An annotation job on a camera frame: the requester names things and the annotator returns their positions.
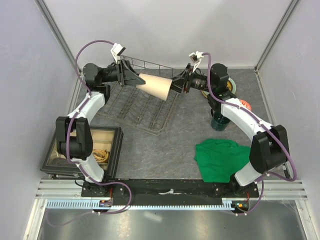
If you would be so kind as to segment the beige bird plate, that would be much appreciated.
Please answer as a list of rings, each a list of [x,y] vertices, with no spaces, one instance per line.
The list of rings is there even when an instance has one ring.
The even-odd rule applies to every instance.
[[[219,97],[219,98],[223,98],[223,99],[226,99],[226,98],[231,98],[231,97],[234,97],[234,98],[236,98],[236,90],[232,90],[232,91],[230,91],[230,90],[227,90],[227,91],[225,91],[225,92],[222,92],[222,93],[220,93],[217,97]],[[205,98],[207,98],[208,96],[210,96],[210,93],[209,92],[207,92],[207,91],[201,91],[201,93],[202,93],[202,95],[205,97]]]

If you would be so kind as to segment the yellow patterned plate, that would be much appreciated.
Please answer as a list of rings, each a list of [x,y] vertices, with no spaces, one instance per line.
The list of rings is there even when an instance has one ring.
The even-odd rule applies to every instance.
[[[226,85],[227,89],[231,92],[233,90],[233,85],[232,83],[228,80],[227,81],[227,85]]]

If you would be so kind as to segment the beige plastic cup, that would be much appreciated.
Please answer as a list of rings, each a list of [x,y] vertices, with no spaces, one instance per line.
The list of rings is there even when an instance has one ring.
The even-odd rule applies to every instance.
[[[145,84],[137,85],[136,88],[160,100],[167,100],[172,79],[144,73],[140,73],[138,76],[145,81]]]

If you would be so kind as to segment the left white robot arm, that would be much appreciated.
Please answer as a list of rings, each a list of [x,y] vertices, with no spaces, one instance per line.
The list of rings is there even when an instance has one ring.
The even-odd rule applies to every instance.
[[[86,181],[93,183],[92,191],[99,197],[106,196],[110,185],[104,181],[105,171],[93,154],[93,138],[90,122],[110,98],[110,83],[120,86],[138,86],[146,82],[134,71],[128,60],[120,59],[108,67],[86,64],[79,78],[87,93],[83,101],[67,116],[55,121],[56,147],[70,164],[76,165]]]

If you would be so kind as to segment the green cloth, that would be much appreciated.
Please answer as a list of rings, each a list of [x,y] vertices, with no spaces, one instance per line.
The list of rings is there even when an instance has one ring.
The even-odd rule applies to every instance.
[[[206,139],[195,146],[194,160],[205,183],[228,183],[248,162],[251,148],[230,139]]]

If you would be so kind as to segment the dark green glass cup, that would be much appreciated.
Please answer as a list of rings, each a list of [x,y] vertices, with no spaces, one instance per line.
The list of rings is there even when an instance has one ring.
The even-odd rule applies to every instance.
[[[211,127],[218,132],[226,129],[230,123],[230,119],[223,116],[219,111],[211,110]]]

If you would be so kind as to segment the black glass-lid jewelry box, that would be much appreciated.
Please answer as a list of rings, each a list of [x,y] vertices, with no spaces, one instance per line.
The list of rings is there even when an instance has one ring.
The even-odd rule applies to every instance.
[[[91,126],[90,131],[93,139],[93,150],[108,153],[107,160],[99,161],[98,164],[104,170],[104,176],[107,179],[114,179],[123,143],[123,131],[120,127],[110,126]],[[50,147],[40,170],[52,175],[84,177],[75,164],[68,163],[65,156],[58,153],[55,135],[51,139]]]

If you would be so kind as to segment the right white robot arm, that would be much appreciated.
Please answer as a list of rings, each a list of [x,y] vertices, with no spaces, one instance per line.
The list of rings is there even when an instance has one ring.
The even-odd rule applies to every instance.
[[[172,78],[170,88],[178,93],[187,93],[190,89],[208,92],[211,109],[237,125],[251,141],[249,162],[230,178],[230,193],[240,197],[248,185],[262,180],[274,168],[291,163],[292,158],[285,127],[273,126],[247,109],[228,89],[229,79],[228,68],[221,63],[213,64],[207,74],[188,64]]]

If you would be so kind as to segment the mint green flower plate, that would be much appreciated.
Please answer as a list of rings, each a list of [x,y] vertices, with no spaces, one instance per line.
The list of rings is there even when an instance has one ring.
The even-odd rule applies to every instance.
[[[227,84],[226,84],[227,93],[231,95],[232,97],[236,98],[236,91],[237,91],[237,85],[235,81],[229,77]]]

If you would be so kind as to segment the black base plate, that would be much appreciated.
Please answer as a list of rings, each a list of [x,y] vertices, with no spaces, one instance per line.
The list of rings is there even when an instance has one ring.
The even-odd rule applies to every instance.
[[[134,197],[139,195],[187,195],[211,198],[258,198],[256,184],[232,188],[228,183],[208,183],[200,179],[118,179],[124,184],[100,186],[85,182],[82,184],[82,197],[127,197],[128,186]]]

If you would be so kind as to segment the white red patterned bowl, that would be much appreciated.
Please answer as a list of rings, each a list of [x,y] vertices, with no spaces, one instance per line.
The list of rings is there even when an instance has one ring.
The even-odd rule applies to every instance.
[[[252,106],[245,100],[239,99],[240,101],[240,107],[241,108],[246,108],[249,111],[252,111]]]

